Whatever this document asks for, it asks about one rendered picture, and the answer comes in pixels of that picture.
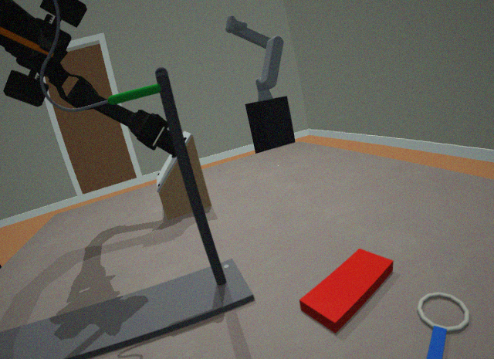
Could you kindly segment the red rectangular block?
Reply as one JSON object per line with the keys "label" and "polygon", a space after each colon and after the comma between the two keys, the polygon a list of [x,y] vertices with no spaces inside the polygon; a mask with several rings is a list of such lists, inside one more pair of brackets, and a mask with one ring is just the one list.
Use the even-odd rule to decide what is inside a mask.
{"label": "red rectangular block", "polygon": [[393,271],[393,260],[358,249],[299,299],[300,309],[336,333]]}

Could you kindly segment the orange handle with grey loop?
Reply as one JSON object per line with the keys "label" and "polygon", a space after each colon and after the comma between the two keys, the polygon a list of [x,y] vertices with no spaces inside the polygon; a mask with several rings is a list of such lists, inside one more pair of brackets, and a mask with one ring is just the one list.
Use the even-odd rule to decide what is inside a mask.
{"label": "orange handle with grey loop", "polygon": [[45,53],[46,55],[48,55],[49,53],[47,51],[44,51],[42,50],[38,45],[36,45],[34,42],[31,42],[29,40],[26,40],[24,39],[23,37],[21,36],[17,36],[16,34],[14,34],[13,32],[10,32],[6,29],[3,29],[2,27],[0,27],[0,34],[1,35],[4,35],[12,40],[15,40],[16,42],[19,42],[25,46],[28,46],[29,48],[31,49],[34,49],[34,50],[37,50],[37,51],[40,51],[40,52],[43,52]]}

